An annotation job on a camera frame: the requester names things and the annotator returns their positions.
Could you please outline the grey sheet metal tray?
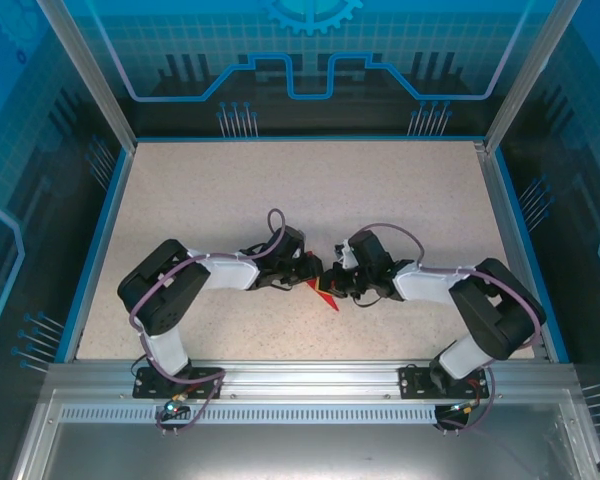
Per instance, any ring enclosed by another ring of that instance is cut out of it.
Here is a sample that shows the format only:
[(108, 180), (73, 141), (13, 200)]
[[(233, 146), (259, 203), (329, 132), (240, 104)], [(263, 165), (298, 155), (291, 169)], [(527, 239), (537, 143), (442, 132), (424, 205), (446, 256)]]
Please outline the grey sheet metal tray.
[(500, 404), (476, 428), (414, 424), (72, 424), (35, 409), (9, 480), (600, 480), (585, 409)]

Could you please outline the small adapter with green light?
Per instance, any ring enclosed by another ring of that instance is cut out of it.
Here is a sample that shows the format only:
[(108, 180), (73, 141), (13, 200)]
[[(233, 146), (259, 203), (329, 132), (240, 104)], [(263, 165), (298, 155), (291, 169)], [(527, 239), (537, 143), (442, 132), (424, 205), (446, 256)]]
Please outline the small adapter with green light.
[(189, 411), (189, 408), (186, 406), (185, 401), (187, 400), (186, 393), (180, 393), (174, 395), (170, 400), (168, 400), (162, 412), (164, 418), (174, 418), (182, 413), (186, 413)]
[(460, 403), (454, 404), (449, 407), (448, 413), (450, 415), (469, 415), (473, 410), (480, 406), (480, 398), (466, 399)]

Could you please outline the long aluminium profile rail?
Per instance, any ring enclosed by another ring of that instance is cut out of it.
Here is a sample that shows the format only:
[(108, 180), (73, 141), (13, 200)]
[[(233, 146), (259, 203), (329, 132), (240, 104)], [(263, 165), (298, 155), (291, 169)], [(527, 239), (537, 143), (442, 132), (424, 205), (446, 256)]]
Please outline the long aluminium profile rail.
[[(194, 366), (226, 372), (224, 402), (352, 401), (400, 399), (398, 369), (417, 360), (398, 361), (195, 361)], [(570, 364), (511, 360), (491, 366), (493, 398), (502, 403), (557, 403), (579, 395)], [(78, 361), (49, 368), (42, 395), (75, 402), (118, 401), (131, 397), (130, 364), (122, 360)]]

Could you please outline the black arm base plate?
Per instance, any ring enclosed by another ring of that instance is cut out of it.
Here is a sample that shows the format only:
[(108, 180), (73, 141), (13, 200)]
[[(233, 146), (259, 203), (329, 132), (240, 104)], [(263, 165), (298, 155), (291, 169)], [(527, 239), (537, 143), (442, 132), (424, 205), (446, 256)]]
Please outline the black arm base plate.
[(468, 400), (490, 397), (484, 370), (474, 370), (457, 380), (443, 369), (408, 364), (398, 369), (398, 387), (404, 400)]
[[(202, 377), (220, 373), (220, 368), (198, 368), (187, 366), (177, 374), (187, 380), (199, 380)], [(152, 366), (139, 368), (135, 373), (132, 397), (136, 399), (170, 399), (178, 394), (187, 394), (190, 399), (204, 399), (217, 382), (198, 382), (195, 385), (185, 385), (173, 382), (161, 376)]]

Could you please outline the short aluminium profile rail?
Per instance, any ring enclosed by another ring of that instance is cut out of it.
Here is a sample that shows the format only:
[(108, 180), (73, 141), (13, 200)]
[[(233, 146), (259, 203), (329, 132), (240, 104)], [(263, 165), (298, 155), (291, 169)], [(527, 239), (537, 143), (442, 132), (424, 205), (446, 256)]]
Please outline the short aluminium profile rail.
[(554, 318), (552, 305), (547, 296), (511, 178), (503, 161), (496, 154), (488, 153), (481, 141), (475, 141), (474, 147), (509, 269), (534, 295), (547, 316), (541, 329), (540, 339), (532, 348), (533, 353), (536, 358), (556, 363), (559, 358), (550, 331), (551, 321)]

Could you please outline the aluminium frame post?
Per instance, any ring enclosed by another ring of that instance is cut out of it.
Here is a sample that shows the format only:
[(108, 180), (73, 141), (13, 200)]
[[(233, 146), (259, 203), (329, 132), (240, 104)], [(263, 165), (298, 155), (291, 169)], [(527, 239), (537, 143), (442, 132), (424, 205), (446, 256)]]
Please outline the aluminium frame post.
[(36, 0), (121, 146), (131, 154), (137, 140), (113, 91), (62, 0)]
[(485, 136), (485, 153), (494, 155), (540, 74), (569, 26), (582, 0), (556, 0), (511, 89)]

